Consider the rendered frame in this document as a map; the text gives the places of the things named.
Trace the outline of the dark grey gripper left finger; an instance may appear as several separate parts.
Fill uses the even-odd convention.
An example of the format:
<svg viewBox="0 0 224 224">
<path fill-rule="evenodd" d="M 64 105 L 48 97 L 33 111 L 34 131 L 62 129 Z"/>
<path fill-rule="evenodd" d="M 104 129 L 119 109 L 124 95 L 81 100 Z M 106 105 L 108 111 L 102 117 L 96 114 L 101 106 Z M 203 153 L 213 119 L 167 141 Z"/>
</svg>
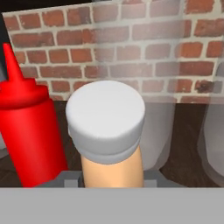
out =
<svg viewBox="0 0 224 224">
<path fill-rule="evenodd" d="M 78 188 L 83 187 L 82 171 L 62 171 L 55 179 L 39 185 L 51 188 Z"/>
</svg>

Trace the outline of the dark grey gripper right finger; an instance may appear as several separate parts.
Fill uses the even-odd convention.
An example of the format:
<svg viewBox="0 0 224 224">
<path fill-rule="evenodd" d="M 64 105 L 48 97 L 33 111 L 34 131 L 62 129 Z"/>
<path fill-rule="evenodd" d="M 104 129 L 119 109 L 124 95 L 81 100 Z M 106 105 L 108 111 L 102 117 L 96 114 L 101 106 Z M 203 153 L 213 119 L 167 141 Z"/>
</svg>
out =
<svg viewBox="0 0 224 224">
<path fill-rule="evenodd" d="M 181 187 L 180 184 L 167 179 L 160 171 L 144 171 L 144 186 L 148 188 Z"/>
</svg>

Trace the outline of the white capped tan shaker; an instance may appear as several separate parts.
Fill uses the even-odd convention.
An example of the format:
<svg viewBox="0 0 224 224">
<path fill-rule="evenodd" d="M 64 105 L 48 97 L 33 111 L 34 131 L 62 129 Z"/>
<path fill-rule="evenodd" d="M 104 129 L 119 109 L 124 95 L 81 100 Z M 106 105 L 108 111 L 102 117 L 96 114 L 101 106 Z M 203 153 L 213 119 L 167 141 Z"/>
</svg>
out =
<svg viewBox="0 0 224 224">
<path fill-rule="evenodd" d="M 127 84 L 89 83 L 66 104 L 68 134 L 80 153 L 86 187 L 142 187 L 140 139 L 145 105 Z"/>
</svg>

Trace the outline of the red condiment squeeze bottle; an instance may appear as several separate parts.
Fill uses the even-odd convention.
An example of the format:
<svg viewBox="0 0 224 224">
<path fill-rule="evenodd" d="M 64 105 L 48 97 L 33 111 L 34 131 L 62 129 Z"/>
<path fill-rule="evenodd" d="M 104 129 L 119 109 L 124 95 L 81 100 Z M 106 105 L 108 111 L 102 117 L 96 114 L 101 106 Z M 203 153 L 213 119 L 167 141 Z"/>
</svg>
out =
<svg viewBox="0 0 224 224">
<path fill-rule="evenodd" d="M 47 86 L 23 76 L 10 44 L 3 53 L 8 80 L 0 82 L 0 133 L 22 186 L 39 186 L 67 169 L 54 103 Z"/>
</svg>

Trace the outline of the translucent glass jar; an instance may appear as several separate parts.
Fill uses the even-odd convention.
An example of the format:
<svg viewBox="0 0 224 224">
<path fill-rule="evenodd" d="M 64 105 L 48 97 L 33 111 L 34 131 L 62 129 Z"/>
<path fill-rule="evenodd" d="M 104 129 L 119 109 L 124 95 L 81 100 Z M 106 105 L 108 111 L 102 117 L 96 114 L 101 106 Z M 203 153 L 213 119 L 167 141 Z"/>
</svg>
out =
<svg viewBox="0 0 224 224">
<path fill-rule="evenodd" d="M 191 34 L 185 0 L 93 0 L 97 63 L 108 77 L 135 86 L 146 107 L 140 147 L 146 170 L 170 153 L 179 47 Z"/>
<path fill-rule="evenodd" d="M 217 59 L 215 66 L 213 91 L 199 133 L 198 152 L 206 175 L 224 187 L 224 56 Z"/>
</svg>

